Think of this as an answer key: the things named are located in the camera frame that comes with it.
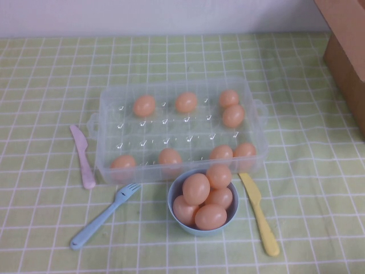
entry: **table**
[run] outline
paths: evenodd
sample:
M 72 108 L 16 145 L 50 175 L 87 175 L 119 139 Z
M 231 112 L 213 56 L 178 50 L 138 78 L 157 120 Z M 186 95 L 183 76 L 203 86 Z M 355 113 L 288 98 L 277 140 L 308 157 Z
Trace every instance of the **table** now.
M 1 273 L 363 273 L 365 144 L 322 61 L 328 33 L 0 40 Z M 69 125 L 87 135 L 109 85 L 243 76 L 269 109 L 253 179 L 281 253 L 265 255 L 245 190 L 224 233 L 194 238 L 151 182 L 80 251 L 70 239 L 117 186 L 82 188 Z M 95 141 L 88 158 L 94 165 Z

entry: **clear plastic egg container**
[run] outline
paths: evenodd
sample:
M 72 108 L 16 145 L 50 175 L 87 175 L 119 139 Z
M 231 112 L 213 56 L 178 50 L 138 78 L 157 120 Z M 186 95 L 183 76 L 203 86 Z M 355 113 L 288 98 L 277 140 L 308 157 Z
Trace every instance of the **clear plastic egg container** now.
M 244 122 L 235 129 L 222 122 L 219 96 L 226 89 L 237 91 L 245 109 Z M 186 91 L 197 95 L 198 105 L 193 112 L 181 114 L 175 109 L 175 100 Z M 138 118 L 133 104 L 145 94 L 155 97 L 156 109 L 151 116 Z M 95 160 L 103 179 L 125 184 L 171 180 L 191 169 L 207 169 L 212 163 L 228 164 L 232 172 L 252 173 L 267 157 L 266 121 L 267 108 L 253 100 L 246 80 L 230 77 L 109 87 L 100 95 L 99 113 L 91 115 L 87 128 L 90 138 L 97 140 Z M 255 145 L 256 156 L 209 160 L 216 146 L 227 144 L 234 150 L 244 142 Z M 181 164 L 158 163 L 159 153 L 167 147 L 180 153 Z M 135 158 L 136 167 L 110 169 L 113 160 L 125 154 Z

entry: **egg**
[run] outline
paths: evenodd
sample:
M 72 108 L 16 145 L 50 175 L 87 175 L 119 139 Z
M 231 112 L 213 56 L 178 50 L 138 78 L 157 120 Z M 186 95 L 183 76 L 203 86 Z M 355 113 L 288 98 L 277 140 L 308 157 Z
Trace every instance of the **egg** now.
M 139 97 L 133 106 L 133 112 L 138 117 L 148 117 L 154 111 L 156 107 L 156 101 L 151 95 L 143 95 Z
M 172 149 L 165 148 L 160 152 L 159 164 L 180 164 L 182 163 L 180 154 Z M 162 172 L 165 175 L 176 177 L 181 173 L 181 167 L 163 167 Z
M 209 195 L 210 184 L 208 178 L 201 173 L 189 176 L 182 184 L 182 195 L 185 201 L 192 205 L 198 206 L 203 203 Z
M 200 230 L 220 228 L 227 221 L 227 212 L 219 204 L 207 204 L 195 215 L 195 225 Z
M 122 155 L 111 163 L 110 168 L 128 168 L 134 166 L 136 166 L 136 161 L 132 155 Z
M 215 147 L 212 152 L 210 153 L 209 159 L 231 159 L 233 157 L 232 149 L 223 144 L 221 146 Z
M 133 171 L 128 168 L 136 166 L 135 158 L 132 155 L 122 155 L 116 158 L 110 165 L 110 169 L 116 170 L 127 168 L 127 170 L 112 171 L 111 176 L 118 183 L 126 183 L 133 177 Z
M 228 187 L 225 187 L 221 188 L 220 190 L 211 190 L 204 204 L 219 204 L 225 210 L 227 210 L 230 204 L 232 204 L 232 200 L 232 191 Z
M 179 221 L 192 226 L 195 224 L 195 215 L 199 210 L 199 206 L 187 204 L 184 197 L 180 195 L 173 201 L 172 210 Z
M 242 143 L 233 152 L 234 157 L 250 157 L 256 155 L 256 148 L 251 143 Z M 254 165 L 256 159 L 241 159 L 238 162 L 239 172 L 248 172 Z
M 180 164 L 181 162 L 180 154 L 172 148 L 165 148 L 160 152 L 159 164 Z
M 227 187 L 232 181 L 232 173 L 225 164 L 213 164 L 206 171 L 210 186 L 216 190 Z
M 240 97 L 235 90 L 225 90 L 221 93 L 219 97 L 219 104 L 221 107 L 230 107 L 235 104 L 239 104 Z
M 184 92 L 180 94 L 176 101 L 176 110 L 180 113 L 192 112 L 198 105 L 198 98 L 192 92 Z
M 223 112 L 223 124 L 226 127 L 235 128 L 238 127 L 245 119 L 245 110 L 239 105 L 235 104 L 225 109 Z
M 255 156 L 256 148 L 251 143 L 242 143 L 233 152 L 234 157 Z

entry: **bowl rim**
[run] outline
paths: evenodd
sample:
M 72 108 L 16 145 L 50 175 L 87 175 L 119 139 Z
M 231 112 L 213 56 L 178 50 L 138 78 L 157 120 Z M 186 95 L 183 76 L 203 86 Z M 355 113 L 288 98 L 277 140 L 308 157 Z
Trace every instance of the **bowl rim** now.
M 234 193 L 232 193 L 233 195 L 233 198 L 237 198 L 237 209 L 235 210 L 235 212 L 232 214 L 232 217 L 230 218 L 229 221 L 227 221 L 224 225 L 222 225 L 221 227 L 218 227 L 216 229 L 212 229 L 212 230 L 200 230 L 200 229 L 196 229 L 196 228 L 192 228 L 192 227 L 189 227 L 185 224 L 183 224 L 181 221 L 179 221 L 175 214 L 173 213 L 173 209 L 172 209 L 172 205 L 171 205 L 171 202 L 170 202 L 170 199 L 169 197 L 172 195 L 171 193 L 171 189 L 172 189 L 172 186 L 178 181 L 178 180 L 181 180 L 181 177 L 185 177 L 187 174 L 190 174 L 193 175 L 193 174 L 198 174 L 198 173 L 201 173 L 201 174 L 206 174 L 206 171 L 207 169 L 195 169 L 195 170 L 189 170 L 189 171 L 186 171 L 182 174 L 180 174 L 173 182 L 172 184 L 170 185 L 170 188 L 169 188 L 169 191 L 168 191 L 168 196 L 167 196 L 167 204 L 168 204 L 168 207 L 169 207 L 169 210 L 170 210 L 170 213 L 171 215 L 173 216 L 173 218 L 178 222 L 179 225 L 181 225 L 182 227 L 186 228 L 186 229 L 189 229 L 191 231 L 199 231 L 200 233 L 205 233 L 205 232 L 209 232 L 209 233 L 213 233 L 214 231 L 220 231 L 222 229 L 224 229 L 224 227 L 226 227 L 235 217 L 235 215 L 237 214 L 238 212 L 238 207 L 240 205 L 240 198 L 238 197 L 238 191 L 236 189 L 236 187 L 234 186 L 234 184 L 232 183 L 232 181 L 229 183 L 229 186 L 232 187 Z

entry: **cardboard box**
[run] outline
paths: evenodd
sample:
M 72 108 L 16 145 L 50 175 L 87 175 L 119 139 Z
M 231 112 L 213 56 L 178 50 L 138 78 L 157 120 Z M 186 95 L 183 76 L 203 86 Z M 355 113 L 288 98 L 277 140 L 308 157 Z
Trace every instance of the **cardboard box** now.
M 315 0 L 332 30 L 323 56 L 365 136 L 365 0 Z

